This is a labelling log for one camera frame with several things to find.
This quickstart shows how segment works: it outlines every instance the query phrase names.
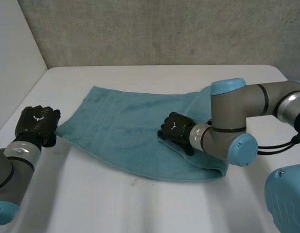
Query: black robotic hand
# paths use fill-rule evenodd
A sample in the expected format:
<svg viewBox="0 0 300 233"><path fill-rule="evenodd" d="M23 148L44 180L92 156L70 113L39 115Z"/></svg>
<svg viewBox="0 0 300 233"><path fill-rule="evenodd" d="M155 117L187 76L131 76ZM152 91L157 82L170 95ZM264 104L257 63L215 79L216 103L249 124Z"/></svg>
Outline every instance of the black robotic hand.
<svg viewBox="0 0 300 233"><path fill-rule="evenodd" d="M158 131L158 136L168 139L183 148L187 155L193 155L194 150L190 144L190 132L196 122L181 114L172 112L169 114Z"/></svg>
<svg viewBox="0 0 300 233"><path fill-rule="evenodd" d="M38 147L53 147L56 144L56 135L60 119L60 111L51 107L26 107L21 112L15 130L16 141L29 141L38 144Z"/></svg>

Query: table surface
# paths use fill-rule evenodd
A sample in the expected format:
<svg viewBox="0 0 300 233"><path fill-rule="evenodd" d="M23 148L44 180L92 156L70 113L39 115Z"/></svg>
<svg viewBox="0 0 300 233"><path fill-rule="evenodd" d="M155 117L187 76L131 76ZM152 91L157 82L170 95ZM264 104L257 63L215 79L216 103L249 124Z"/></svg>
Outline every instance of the table surface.
<svg viewBox="0 0 300 233"><path fill-rule="evenodd" d="M271 66L57 67L48 70L0 130L0 147L14 139L26 106L60 109L66 121L93 85L128 92L180 94L242 77L247 84L285 81ZM287 142L295 131L273 116L248 119L259 145ZM59 138L43 149L17 218L0 232L20 233L278 233L264 202L275 169L300 163L300 145L230 166L211 182L165 182L116 170Z"/></svg>

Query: white logo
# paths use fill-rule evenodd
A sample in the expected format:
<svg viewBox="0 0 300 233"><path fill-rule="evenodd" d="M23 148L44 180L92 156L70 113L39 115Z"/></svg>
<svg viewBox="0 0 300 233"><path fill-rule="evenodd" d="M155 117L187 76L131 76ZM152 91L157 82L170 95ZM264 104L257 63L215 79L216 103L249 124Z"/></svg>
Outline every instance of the white logo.
<svg viewBox="0 0 300 233"><path fill-rule="evenodd" d="M42 118L36 118L35 116L33 116L33 118L34 118L36 121L39 121L39 120L44 119L44 117L42 117Z"/></svg>
<svg viewBox="0 0 300 233"><path fill-rule="evenodd" d="M174 123L174 126L170 130L173 130L175 127L176 127L176 123Z"/></svg>

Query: towel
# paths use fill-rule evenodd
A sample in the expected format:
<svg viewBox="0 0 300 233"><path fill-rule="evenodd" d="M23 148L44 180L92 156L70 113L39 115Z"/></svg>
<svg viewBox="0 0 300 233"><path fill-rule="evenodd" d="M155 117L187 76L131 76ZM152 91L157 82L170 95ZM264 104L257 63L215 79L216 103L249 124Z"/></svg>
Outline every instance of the towel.
<svg viewBox="0 0 300 233"><path fill-rule="evenodd" d="M56 134L126 172L171 181L207 181L226 175L228 163L196 150L188 156L157 131L171 112L198 123L211 119L210 87L182 95L131 93L94 86Z"/></svg>

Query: black stripe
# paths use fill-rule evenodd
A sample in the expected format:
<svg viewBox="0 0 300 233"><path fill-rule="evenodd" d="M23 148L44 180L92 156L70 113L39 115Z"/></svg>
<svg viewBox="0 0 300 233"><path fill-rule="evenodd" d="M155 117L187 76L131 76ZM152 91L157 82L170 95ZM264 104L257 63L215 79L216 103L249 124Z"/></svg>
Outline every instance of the black stripe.
<svg viewBox="0 0 300 233"><path fill-rule="evenodd" d="M291 96L292 94L294 93L297 93L297 92L300 92L300 91L292 91L292 92L289 92L287 95L284 95L284 97L282 97L276 104L275 106L275 109L274 109L274 116L277 118L277 110L280 106L280 104L288 97L288 96Z"/></svg>
<svg viewBox="0 0 300 233"><path fill-rule="evenodd" d="M261 88L261 90L262 90L262 92L265 96L265 107L264 107L264 109L261 113L261 115L264 115L266 113L267 109L268 109L268 95L267 95L267 91L266 91L264 86L262 86L261 84L257 84L257 85Z"/></svg>
<svg viewBox="0 0 300 233"><path fill-rule="evenodd" d="M219 128L215 128L212 127L213 131L216 132L220 132L220 133L239 133L239 132L243 132L246 131L247 127L242 127L242 128L237 128L237 129L219 129Z"/></svg>
<svg viewBox="0 0 300 233"><path fill-rule="evenodd" d="M295 119L294 128L298 133L300 133L300 112Z"/></svg>
<svg viewBox="0 0 300 233"><path fill-rule="evenodd" d="M35 171L33 164L31 164L26 159L23 159L23 158L20 158L20 157L14 157L14 156L7 157L7 159L9 159L9 160L18 160L18 161L24 162L25 164L29 165L30 168L32 168L33 171Z"/></svg>
<svg viewBox="0 0 300 233"><path fill-rule="evenodd" d="M204 132L203 132L202 137L200 138L200 146L202 147L202 150L203 150L203 151L205 151L205 150L204 150L204 147L203 147L204 136L205 136L205 133L206 133L208 130L210 130L210 128L212 128L212 127L208 127L207 129L205 129Z"/></svg>
<svg viewBox="0 0 300 233"><path fill-rule="evenodd" d="M11 172L9 173L9 175L7 176L7 178L0 184L0 189L3 188L9 181L10 179L13 177L14 175L14 166L13 164L11 163L12 165L12 170Z"/></svg>

